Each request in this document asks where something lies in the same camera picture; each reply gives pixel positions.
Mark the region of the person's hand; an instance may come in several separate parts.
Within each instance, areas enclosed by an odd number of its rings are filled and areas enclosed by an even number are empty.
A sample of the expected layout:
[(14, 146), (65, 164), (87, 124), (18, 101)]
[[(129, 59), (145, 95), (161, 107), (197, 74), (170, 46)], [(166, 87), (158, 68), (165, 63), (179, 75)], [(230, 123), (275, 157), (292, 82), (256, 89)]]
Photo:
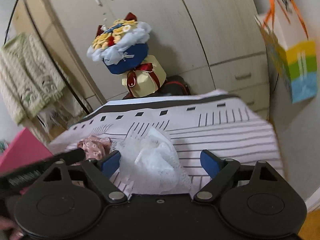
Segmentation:
[(20, 229), (20, 227), (9, 218), (1, 216), (0, 224), (1, 224), (2, 231), (5, 231), (5, 232), (11, 231), (9, 235), (10, 240), (20, 240), (23, 238), (24, 234)]

